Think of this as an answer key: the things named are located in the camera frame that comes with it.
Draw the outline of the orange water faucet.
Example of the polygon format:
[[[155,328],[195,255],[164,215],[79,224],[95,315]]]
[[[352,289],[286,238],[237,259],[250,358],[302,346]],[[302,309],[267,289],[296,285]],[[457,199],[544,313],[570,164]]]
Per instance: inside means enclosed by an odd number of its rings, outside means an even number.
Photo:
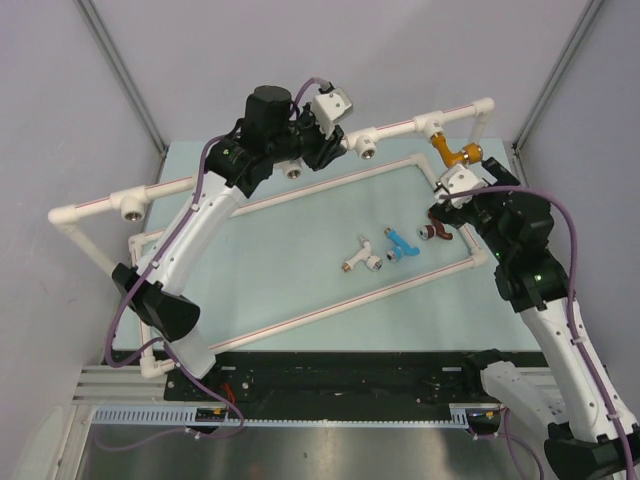
[[[430,143],[438,152],[447,168],[453,168],[456,165],[467,166],[476,164],[481,162],[484,157],[484,152],[477,143],[467,144],[458,151],[451,150],[447,138],[443,133],[435,133],[432,135]]]

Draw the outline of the white PVC pipe frame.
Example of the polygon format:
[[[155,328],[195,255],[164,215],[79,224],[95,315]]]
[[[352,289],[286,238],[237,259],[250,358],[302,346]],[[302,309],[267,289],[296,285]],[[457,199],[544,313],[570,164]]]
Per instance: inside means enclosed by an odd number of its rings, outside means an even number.
[[[483,98],[454,109],[428,112],[410,120],[358,130],[344,135],[342,143],[346,149],[345,153],[354,151],[360,158],[367,160],[375,155],[376,145],[382,140],[405,134],[420,133],[430,143],[432,135],[443,133],[447,138],[450,149],[458,151],[470,143],[480,145],[480,139],[494,108],[495,102],[493,99]],[[247,200],[228,219],[305,198],[332,188],[364,180],[377,174],[387,173],[396,168],[408,166],[419,168],[430,184],[436,186],[437,179],[430,169],[426,157],[415,154],[403,160],[334,178],[324,183],[317,183],[260,201],[250,202]],[[127,221],[136,221],[143,217],[145,207],[157,199],[182,192],[190,192],[192,194],[197,173],[192,177],[172,182],[149,186],[142,185],[117,191],[105,198],[81,205],[71,204],[57,207],[49,211],[48,220],[57,230],[72,240],[102,271],[112,276],[112,272],[118,264],[110,260],[84,234],[79,227],[80,220],[113,210],[119,211],[122,218]],[[135,260],[132,266],[136,265],[144,256]],[[179,368],[173,358],[165,351],[164,344],[159,337],[159,333],[154,328],[146,325],[131,309],[126,309],[119,320],[114,339],[112,341],[106,339],[105,361],[113,369],[124,368],[133,362],[137,362],[140,365],[141,374],[145,378],[154,378],[174,368]]]

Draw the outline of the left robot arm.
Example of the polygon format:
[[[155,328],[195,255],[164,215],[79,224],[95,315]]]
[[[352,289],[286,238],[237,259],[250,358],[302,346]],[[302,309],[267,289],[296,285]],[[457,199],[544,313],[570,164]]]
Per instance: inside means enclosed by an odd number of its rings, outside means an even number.
[[[211,369],[215,355],[197,327],[200,309],[182,294],[193,267],[276,165],[301,160],[319,171],[346,152],[339,122],[352,102],[332,83],[315,83],[319,92],[306,104],[285,88],[257,87],[232,130],[205,144],[193,193],[153,249],[136,265],[118,264],[112,272],[122,300],[107,339],[114,339],[122,314],[131,309],[159,333],[199,399],[219,392],[221,376]]]

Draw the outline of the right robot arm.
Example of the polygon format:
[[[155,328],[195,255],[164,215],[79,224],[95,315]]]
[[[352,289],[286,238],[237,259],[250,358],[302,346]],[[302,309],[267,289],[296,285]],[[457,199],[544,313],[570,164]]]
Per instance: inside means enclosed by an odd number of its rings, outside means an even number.
[[[534,336],[559,390],[548,395],[497,359],[461,376],[473,401],[504,403],[542,441],[560,479],[636,478],[639,421],[622,400],[590,340],[576,297],[577,234],[555,197],[522,186],[494,158],[482,161],[494,182],[462,163],[439,177],[431,216],[471,226],[497,261],[494,279]]]

